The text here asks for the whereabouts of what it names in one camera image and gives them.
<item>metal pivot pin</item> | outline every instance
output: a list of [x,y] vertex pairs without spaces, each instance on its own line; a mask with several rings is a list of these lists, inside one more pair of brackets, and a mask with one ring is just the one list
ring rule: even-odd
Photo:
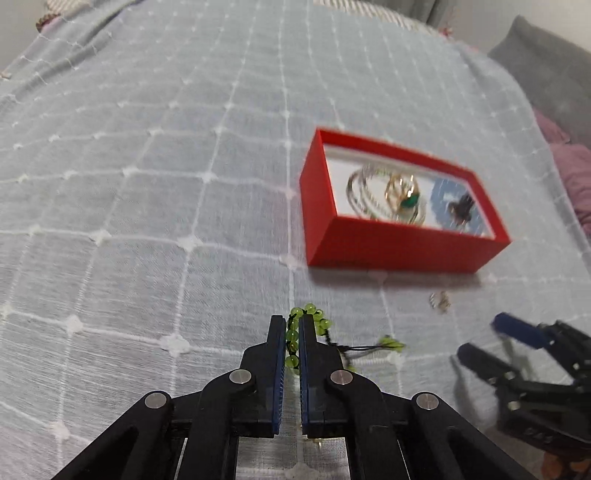
[[166,395],[160,392],[153,392],[146,397],[144,400],[146,407],[148,408],[160,408],[166,405]]
[[238,370],[234,370],[230,374],[230,382],[237,383],[237,384],[244,384],[250,381],[252,378],[251,373],[248,370],[244,370],[239,368]]
[[347,385],[353,381],[353,374],[347,370],[335,370],[330,374],[330,379],[337,385]]
[[435,410],[439,406],[439,399],[430,393],[421,393],[417,397],[417,405],[423,410]]

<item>green beaded bracelet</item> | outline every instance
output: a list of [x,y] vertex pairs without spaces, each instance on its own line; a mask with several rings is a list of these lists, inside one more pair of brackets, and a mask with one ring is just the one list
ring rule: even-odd
[[291,368],[296,375],[300,374],[300,359],[297,356],[299,348],[299,335],[297,331],[298,321],[304,314],[312,315],[314,319],[314,328],[316,330],[316,335],[324,336],[324,338],[326,339],[326,343],[328,345],[337,347],[341,356],[343,356],[345,368],[352,372],[354,372],[355,369],[351,364],[351,359],[346,354],[349,351],[370,352],[375,350],[393,350],[396,352],[401,352],[405,346],[403,343],[390,337],[390,335],[384,335],[375,345],[337,345],[330,339],[329,328],[332,327],[332,321],[327,318],[324,318],[324,310],[317,309],[316,305],[314,305],[313,303],[307,303],[302,309],[299,307],[293,307],[291,309],[287,321],[287,331],[285,333],[285,350],[287,351],[287,356],[285,357],[285,366]]

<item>red box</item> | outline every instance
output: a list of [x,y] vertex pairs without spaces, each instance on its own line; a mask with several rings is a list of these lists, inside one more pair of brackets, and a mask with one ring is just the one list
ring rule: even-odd
[[[463,180],[490,237],[338,215],[324,146],[401,160]],[[474,273],[511,240],[474,172],[399,145],[317,129],[300,176],[307,263],[312,267]]]

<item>earring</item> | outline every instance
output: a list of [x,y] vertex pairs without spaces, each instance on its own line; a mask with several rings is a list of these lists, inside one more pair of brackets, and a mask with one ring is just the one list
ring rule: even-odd
[[439,309],[440,313],[447,313],[447,309],[452,306],[445,290],[442,290],[439,295],[431,293],[429,295],[429,304],[433,310]]

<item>purple cloth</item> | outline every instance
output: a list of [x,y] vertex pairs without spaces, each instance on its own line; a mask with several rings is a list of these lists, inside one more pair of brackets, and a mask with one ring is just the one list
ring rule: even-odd
[[574,212],[587,236],[591,236],[591,150],[584,145],[551,144]]
[[570,141],[568,133],[564,132],[552,120],[547,118],[542,112],[534,108],[535,121],[537,122],[542,135],[549,144],[562,144]]

